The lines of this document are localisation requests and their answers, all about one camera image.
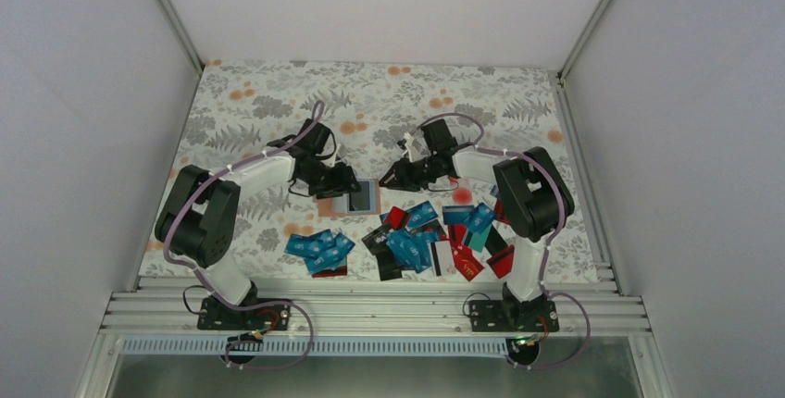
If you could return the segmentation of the white stripe card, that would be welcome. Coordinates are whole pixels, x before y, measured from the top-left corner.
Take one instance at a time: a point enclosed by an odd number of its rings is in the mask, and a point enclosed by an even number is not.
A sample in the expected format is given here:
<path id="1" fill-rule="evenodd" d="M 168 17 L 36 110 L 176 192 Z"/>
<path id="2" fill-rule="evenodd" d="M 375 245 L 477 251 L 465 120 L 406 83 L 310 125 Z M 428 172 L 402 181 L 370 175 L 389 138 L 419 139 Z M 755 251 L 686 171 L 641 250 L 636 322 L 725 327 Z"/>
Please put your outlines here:
<path id="1" fill-rule="evenodd" d="M 449 241 L 432 243 L 430 252 L 432 268 L 437 277 L 445 277 L 455 273 L 453 249 Z"/>

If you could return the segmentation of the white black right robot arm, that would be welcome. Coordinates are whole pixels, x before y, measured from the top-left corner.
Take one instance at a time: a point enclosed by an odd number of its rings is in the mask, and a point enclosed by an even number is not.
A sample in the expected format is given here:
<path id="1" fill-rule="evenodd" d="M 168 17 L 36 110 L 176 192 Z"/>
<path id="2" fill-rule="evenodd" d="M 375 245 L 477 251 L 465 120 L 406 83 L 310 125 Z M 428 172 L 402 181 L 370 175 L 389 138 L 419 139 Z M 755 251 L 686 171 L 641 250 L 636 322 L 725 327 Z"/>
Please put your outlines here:
<path id="1" fill-rule="evenodd" d="M 420 129 L 426 155 L 412 157 L 409 140 L 401 140 L 405 152 L 380 178 L 380 186 L 417 193 L 442 177 L 493 184 L 516 241 L 502 297 L 491 303 L 491 311 L 481 313 L 477 328 L 548 326 L 555 311 L 544 284 L 549 247 L 575 211 L 573 197 L 551 155 L 541 146 L 519 153 L 460 143 L 441 118 L 432 118 Z"/>

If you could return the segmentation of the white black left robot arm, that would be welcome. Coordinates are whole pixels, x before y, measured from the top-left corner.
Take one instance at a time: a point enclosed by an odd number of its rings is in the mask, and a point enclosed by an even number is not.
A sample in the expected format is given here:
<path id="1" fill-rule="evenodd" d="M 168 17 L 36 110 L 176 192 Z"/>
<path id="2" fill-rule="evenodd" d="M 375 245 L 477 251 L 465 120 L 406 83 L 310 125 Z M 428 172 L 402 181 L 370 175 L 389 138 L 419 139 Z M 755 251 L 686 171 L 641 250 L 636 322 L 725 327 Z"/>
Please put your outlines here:
<path id="1" fill-rule="evenodd" d="M 334 133 L 314 119 L 296 135 L 223 169 L 195 165 L 180 170 L 154 226 L 164 257 L 192 270 L 220 303 L 221 316 L 236 329 L 257 316 L 255 285 L 230 253 L 238 208 L 244 197 L 301 181 L 317 199 L 360 190 L 353 169 L 338 157 Z"/>

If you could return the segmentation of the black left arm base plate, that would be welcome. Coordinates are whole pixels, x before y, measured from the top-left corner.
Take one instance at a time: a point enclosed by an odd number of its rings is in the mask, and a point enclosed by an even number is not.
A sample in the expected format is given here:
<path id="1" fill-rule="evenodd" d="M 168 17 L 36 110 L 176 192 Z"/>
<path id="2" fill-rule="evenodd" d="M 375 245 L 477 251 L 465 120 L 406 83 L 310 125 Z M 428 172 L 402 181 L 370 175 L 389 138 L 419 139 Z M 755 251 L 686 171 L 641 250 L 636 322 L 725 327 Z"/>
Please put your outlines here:
<path id="1" fill-rule="evenodd" d="M 196 327 L 199 330 L 287 330 L 290 314 L 289 305 L 237 311 L 208 296 L 201 304 Z"/>

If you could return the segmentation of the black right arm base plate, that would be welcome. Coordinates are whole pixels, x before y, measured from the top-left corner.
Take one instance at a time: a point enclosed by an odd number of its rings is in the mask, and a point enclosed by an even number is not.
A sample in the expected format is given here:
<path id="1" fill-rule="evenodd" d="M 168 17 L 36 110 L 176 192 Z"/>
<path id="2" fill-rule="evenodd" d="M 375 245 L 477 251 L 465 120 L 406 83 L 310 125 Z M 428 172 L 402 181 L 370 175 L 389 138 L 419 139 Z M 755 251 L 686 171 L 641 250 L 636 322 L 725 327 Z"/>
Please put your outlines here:
<path id="1" fill-rule="evenodd" d="M 506 303 L 501 300 L 471 300 L 467 313 L 473 332 L 549 332 L 560 331 L 555 303 Z"/>

